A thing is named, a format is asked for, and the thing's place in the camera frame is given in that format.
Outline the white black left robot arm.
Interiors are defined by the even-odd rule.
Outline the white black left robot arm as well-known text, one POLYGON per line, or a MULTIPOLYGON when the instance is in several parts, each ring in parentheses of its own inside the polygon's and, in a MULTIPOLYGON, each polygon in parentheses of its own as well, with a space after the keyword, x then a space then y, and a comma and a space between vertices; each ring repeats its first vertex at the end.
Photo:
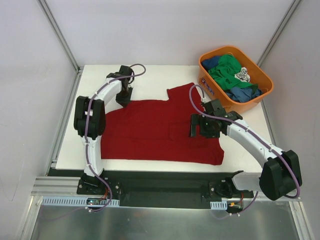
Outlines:
POLYGON ((104 167, 101 157, 101 139, 106 129, 106 105, 115 98, 122 107, 131 101, 135 79, 131 66, 122 65, 119 71, 106 76, 104 83, 89 96, 78 96, 75 102, 73 127, 84 145, 84 173, 90 177, 100 176, 104 167))

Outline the red t shirt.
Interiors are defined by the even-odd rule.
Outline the red t shirt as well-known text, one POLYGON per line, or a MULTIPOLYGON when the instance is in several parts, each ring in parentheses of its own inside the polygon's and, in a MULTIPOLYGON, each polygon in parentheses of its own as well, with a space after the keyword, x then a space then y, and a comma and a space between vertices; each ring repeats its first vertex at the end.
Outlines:
POLYGON ((201 96, 193 83, 167 90, 168 100, 134 100, 105 115, 100 152, 104 160, 154 160, 221 165, 217 138, 190 136, 193 106, 201 96))

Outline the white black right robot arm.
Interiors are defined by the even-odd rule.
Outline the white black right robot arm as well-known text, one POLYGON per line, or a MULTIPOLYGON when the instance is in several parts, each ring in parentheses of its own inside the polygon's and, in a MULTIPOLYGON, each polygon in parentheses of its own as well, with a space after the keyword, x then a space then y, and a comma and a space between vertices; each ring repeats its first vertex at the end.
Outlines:
POLYGON ((215 99, 202 102, 190 119, 190 135, 196 135, 196 127, 203 137, 219 138, 221 134, 240 144, 259 163, 261 172, 234 172, 222 187, 230 197, 237 197, 242 191, 262 192, 275 201, 281 197, 297 199, 301 194, 302 175, 298 155, 293 150, 284 151, 266 141, 256 133, 243 117, 235 112, 227 112, 220 101, 215 99))

